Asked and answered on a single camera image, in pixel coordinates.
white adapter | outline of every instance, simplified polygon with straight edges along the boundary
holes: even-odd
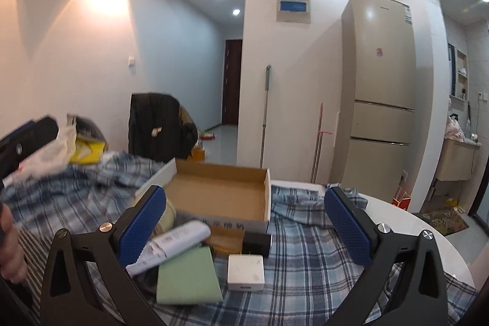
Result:
[[[131,276],[142,274],[196,246],[210,235],[211,230],[208,225],[197,220],[189,221],[150,240],[144,246],[137,262],[128,265],[126,271]]]
[[[229,255],[227,288],[229,290],[255,292],[263,289],[265,269],[261,255]]]

metal bolt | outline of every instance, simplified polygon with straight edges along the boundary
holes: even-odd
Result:
[[[389,233],[390,231],[392,231],[390,226],[385,223],[380,223],[379,225],[377,225],[377,229],[382,233]]]
[[[101,232],[108,232],[112,229],[112,223],[103,223],[100,227],[99,230]]]
[[[424,230],[423,232],[421,232],[421,235],[423,235],[423,238],[426,238],[428,240],[432,240],[435,237],[433,233],[428,230]]]
[[[57,238],[64,238],[68,234],[68,230],[66,229],[61,229],[56,233]]]

open cardboard box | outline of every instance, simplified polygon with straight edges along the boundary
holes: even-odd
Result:
[[[209,226],[267,233],[270,171],[183,160],[168,162],[136,192],[157,185],[177,209],[177,224],[200,220]]]

human hand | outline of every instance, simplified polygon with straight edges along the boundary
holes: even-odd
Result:
[[[25,281],[28,274],[28,266],[24,259],[24,250],[19,244],[19,231],[14,224],[10,209],[5,204],[0,213],[0,226],[5,234],[0,246],[0,275],[13,284]]]

blue gripper pad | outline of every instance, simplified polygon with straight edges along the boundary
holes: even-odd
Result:
[[[370,266],[372,263],[371,241],[351,210],[333,189],[327,190],[324,195],[324,208],[353,262],[365,268]]]
[[[141,198],[134,209],[138,209],[131,223],[125,228],[119,237],[119,249],[117,260],[121,267],[126,268],[134,264],[155,229],[158,221],[166,209],[166,195],[161,187],[152,186],[145,195],[149,198]]]

